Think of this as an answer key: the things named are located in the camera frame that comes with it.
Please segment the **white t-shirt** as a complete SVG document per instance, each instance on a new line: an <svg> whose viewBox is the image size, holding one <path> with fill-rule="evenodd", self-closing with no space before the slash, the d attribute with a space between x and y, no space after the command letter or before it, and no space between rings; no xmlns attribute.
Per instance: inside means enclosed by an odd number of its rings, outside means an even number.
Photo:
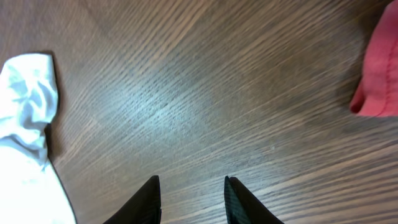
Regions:
<svg viewBox="0 0 398 224"><path fill-rule="evenodd" d="M1 223L75 223L48 158L58 106L53 58L22 54L1 71Z"/></svg>

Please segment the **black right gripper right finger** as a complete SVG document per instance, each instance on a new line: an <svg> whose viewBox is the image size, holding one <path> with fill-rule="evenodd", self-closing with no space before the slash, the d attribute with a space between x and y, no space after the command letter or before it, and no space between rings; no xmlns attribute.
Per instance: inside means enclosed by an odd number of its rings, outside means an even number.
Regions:
<svg viewBox="0 0 398 224"><path fill-rule="evenodd" d="M284 224L236 177L224 178L224 205L228 224Z"/></svg>

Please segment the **red t-shirt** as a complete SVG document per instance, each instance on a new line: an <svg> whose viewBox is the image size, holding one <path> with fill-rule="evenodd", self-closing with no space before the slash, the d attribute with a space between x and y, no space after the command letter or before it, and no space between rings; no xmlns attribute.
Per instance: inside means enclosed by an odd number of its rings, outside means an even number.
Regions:
<svg viewBox="0 0 398 224"><path fill-rule="evenodd" d="M397 0L385 8L373 31L349 108L358 116L397 116Z"/></svg>

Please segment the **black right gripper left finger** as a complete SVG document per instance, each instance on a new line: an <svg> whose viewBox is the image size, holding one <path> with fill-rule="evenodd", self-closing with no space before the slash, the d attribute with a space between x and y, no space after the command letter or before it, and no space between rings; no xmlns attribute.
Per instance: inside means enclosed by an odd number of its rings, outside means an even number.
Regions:
<svg viewBox="0 0 398 224"><path fill-rule="evenodd" d="M104 224L159 224L161 214L160 180L153 175Z"/></svg>

